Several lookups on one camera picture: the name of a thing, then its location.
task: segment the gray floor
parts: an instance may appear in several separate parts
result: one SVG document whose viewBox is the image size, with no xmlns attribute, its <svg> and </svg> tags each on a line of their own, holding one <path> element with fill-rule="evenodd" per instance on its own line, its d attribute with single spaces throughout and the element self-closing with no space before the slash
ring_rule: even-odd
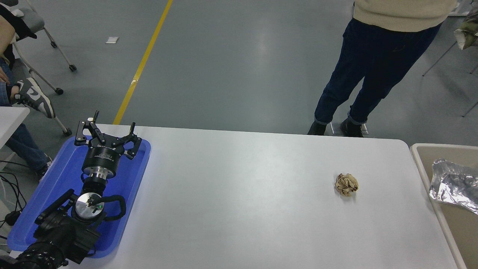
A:
<svg viewBox="0 0 478 269">
<path fill-rule="evenodd" d="M 166 6 L 160 1 L 33 1 L 46 26 L 77 66 L 70 72 L 43 32 L 19 43 L 56 87 L 43 91 L 59 119 L 77 122 L 100 110 L 112 123 Z M 352 1 L 174 1 L 121 124 L 305 134 L 337 62 Z M 463 18 L 449 18 L 436 40 L 367 123 L 369 137 L 414 143 L 478 146 L 478 51 L 454 47 Z M 109 36 L 118 43 L 106 45 Z M 339 107 L 342 121 L 352 98 Z M 25 123 L 39 146 L 55 156 L 66 138 L 53 120 L 32 111 Z M 29 197 L 32 173 L 22 174 Z"/>
</svg>

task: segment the person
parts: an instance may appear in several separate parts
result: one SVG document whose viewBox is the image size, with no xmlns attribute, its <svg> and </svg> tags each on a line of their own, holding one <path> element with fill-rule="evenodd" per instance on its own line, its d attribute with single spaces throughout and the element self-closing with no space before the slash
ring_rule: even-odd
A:
<svg viewBox="0 0 478 269">
<path fill-rule="evenodd" d="M 363 137 L 361 125 L 425 52 L 456 0 L 356 0 L 354 5 L 337 66 L 318 101 L 308 135 L 324 135 L 337 107 L 364 79 L 340 124 L 345 136 Z"/>
<path fill-rule="evenodd" d="M 15 35 L 13 26 L 0 16 L 0 51 L 5 51 Z M 11 106 L 12 103 L 26 104 L 54 118 L 54 110 L 50 100 L 42 93 L 33 78 L 19 80 L 12 84 L 13 75 L 9 68 L 10 61 L 2 53 L 0 55 L 0 106 Z M 27 165 L 41 179 L 52 163 L 52 159 L 38 148 L 25 124 L 15 130 L 6 146 L 24 159 Z"/>
</svg>

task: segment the white table surface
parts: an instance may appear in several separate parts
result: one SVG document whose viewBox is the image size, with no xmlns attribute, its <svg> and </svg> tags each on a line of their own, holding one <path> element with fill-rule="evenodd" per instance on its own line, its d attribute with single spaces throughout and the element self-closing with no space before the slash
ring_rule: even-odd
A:
<svg viewBox="0 0 478 269">
<path fill-rule="evenodd" d="M 30 109 L 26 107 L 0 107 L 0 147 L 7 142 L 29 112 Z"/>
<path fill-rule="evenodd" d="M 456 268 L 402 141 L 136 133 L 152 152 L 121 243 L 71 268 Z M 354 197 L 335 191 L 339 173 L 358 179 Z"/>
</svg>

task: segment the beige sweater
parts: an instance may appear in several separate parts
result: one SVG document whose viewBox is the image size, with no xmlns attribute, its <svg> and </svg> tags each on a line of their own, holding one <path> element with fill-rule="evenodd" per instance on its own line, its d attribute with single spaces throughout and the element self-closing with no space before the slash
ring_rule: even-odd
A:
<svg viewBox="0 0 478 269">
<path fill-rule="evenodd" d="M 398 32 L 437 26 L 456 7 L 456 0 L 355 0 L 354 18 Z"/>
</svg>

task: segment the crumpled paper ball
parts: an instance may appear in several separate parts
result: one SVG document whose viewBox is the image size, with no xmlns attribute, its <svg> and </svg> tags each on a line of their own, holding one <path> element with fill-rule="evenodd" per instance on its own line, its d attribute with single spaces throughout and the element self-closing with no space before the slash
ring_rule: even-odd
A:
<svg viewBox="0 0 478 269">
<path fill-rule="evenodd" d="M 340 174 L 335 180 L 335 187 L 338 193 L 344 196 L 351 196 L 352 192 L 359 189 L 359 183 L 357 182 L 357 179 L 350 174 Z"/>
</svg>

